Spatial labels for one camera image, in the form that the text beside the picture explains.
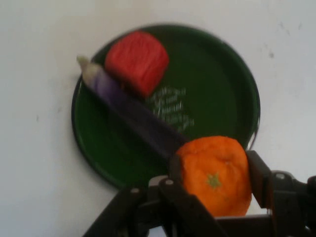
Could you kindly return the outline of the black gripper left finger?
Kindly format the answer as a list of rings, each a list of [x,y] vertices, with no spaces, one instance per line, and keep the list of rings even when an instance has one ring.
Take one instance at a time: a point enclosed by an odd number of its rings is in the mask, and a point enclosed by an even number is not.
[[[169,159],[169,175],[147,188],[121,190],[84,233],[85,237],[146,237],[163,227],[168,237],[221,237],[223,229],[182,185],[178,155]]]

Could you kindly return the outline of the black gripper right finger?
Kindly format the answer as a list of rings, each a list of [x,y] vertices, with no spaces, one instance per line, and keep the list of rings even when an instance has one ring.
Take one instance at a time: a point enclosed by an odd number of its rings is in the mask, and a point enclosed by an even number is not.
[[[247,217],[270,217],[278,209],[282,214],[296,214],[301,218],[316,216],[316,177],[311,176],[306,183],[298,181],[291,173],[270,170],[256,151],[246,151],[252,193],[266,213]]]

